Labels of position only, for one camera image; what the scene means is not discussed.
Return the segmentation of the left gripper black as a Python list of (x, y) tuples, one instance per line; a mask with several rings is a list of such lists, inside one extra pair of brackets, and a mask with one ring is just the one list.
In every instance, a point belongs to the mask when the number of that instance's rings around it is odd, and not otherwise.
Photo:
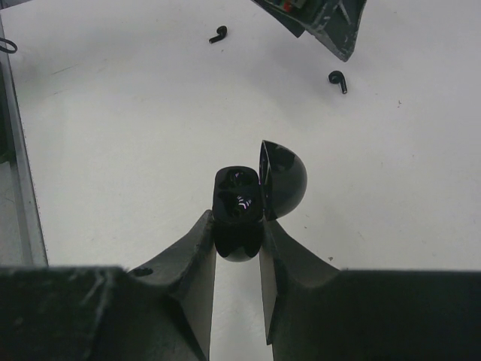
[(255, 0), (296, 38), (308, 31), (342, 62), (355, 50), (366, 0)]

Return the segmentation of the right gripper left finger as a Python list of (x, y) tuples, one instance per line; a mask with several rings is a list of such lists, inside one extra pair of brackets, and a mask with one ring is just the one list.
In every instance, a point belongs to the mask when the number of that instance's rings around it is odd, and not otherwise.
[(126, 271), (4, 267), (3, 360), (207, 360), (216, 251), (206, 211), (178, 241)]

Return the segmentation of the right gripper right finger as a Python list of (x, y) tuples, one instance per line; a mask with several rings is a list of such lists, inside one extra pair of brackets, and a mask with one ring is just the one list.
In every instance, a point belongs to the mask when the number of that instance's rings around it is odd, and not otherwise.
[(478, 360), (479, 272), (338, 269), (267, 222), (260, 250), (276, 360)]

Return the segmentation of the black earbud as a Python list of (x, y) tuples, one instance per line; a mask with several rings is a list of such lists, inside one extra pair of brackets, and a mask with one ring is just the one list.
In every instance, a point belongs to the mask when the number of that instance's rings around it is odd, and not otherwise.
[(348, 89), (347, 89), (346, 79), (341, 71), (332, 71), (328, 75), (328, 81), (331, 84), (338, 85), (340, 87), (341, 92), (343, 94), (347, 94)]
[(226, 38), (228, 35), (228, 28), (227, 26), (220, 26), (216, 30), (216, 36), (212, 37), (209, 39), (210, 44), (215, 44), (216, 42), (219, 42)]

